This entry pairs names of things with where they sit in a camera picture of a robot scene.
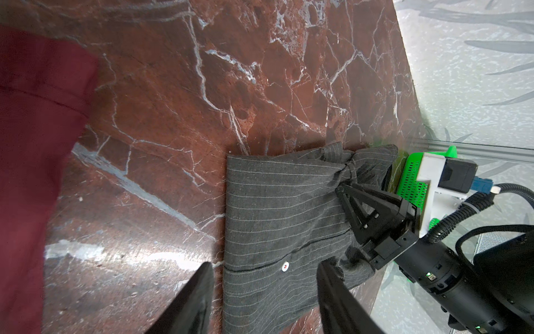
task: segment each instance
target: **pinstriped fabric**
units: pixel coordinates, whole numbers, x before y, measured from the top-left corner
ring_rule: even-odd
[[[347,259],[347,248],[359,245],[334,190],[347,180],[379,187],[396,157],[394,145],[351,152],[341,143],[278,157],[228,156],[225,333],[277,333],[297,320],[317,304],[323,260],[336,259],[349,288],[374,274]]]

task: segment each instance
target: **red cloth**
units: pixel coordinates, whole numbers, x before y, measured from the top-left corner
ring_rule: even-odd
[[[0,26],[0,333],[41,332],[46,222],[81,135],[97,59]]]

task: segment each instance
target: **blue connector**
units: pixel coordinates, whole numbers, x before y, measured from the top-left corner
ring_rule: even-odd
[[[483,193],[490,193],[491,187],[493,187],[493,180],[490,180],[489,178],[480,178],[478,176],[475,176],[473,183],[471,184],[471,190]]]

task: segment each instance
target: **brown marble tabletop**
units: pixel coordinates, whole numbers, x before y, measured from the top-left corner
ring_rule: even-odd
[[[204,261],[220,332],[228,153],[423,137],[391,0],[3,0],[0,23],[100,58],[48,225],[43,333],[143,333]],[[354,290],[369,311],[381,279]],[[317,309],[285,330],[320,331]]]

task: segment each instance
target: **maroon fabric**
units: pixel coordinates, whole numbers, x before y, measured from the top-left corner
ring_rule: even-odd
[[[97,59],[0,26],[0,333],[41,332],[46,222],[89,115]]]

